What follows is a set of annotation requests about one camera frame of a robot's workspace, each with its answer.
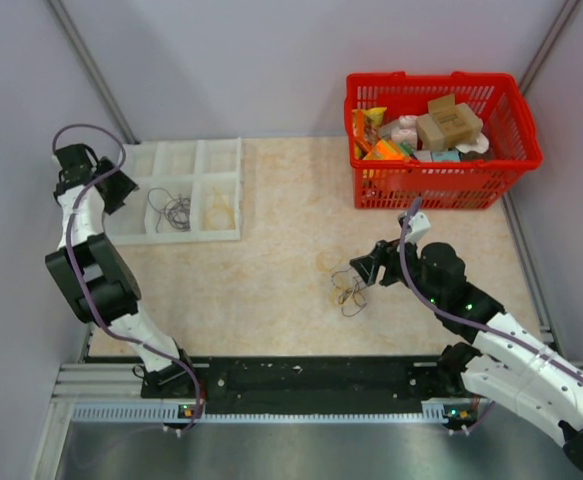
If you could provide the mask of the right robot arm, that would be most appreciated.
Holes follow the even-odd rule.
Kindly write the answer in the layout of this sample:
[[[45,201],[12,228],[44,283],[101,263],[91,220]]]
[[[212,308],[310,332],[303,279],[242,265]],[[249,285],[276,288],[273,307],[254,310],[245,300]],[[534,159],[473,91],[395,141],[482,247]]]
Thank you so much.
[[[463,338],[459,359],[437,372],[445,393],[467,390],[515,413],[554,440],[583,472],[583,369],[470,283],[465,262],[450,245],[419,249],[380,241],[349,264],[367,286],[404,284],[447,330]]]

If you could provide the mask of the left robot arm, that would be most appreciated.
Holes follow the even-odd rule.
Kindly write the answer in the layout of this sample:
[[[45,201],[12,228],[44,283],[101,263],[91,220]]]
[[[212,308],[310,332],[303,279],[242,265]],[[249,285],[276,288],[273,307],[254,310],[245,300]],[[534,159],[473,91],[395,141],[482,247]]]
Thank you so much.
[[[134,373],[142,397],[200,399],[190,358],[149,318],[134,274],[104,230],[105,216],[121,209],[138,185],[88,145],[62,147],[54,155],[60,165],[54,197],[63,224],[45,265],[61,294],[80,322],[97,325],[140,357]]]

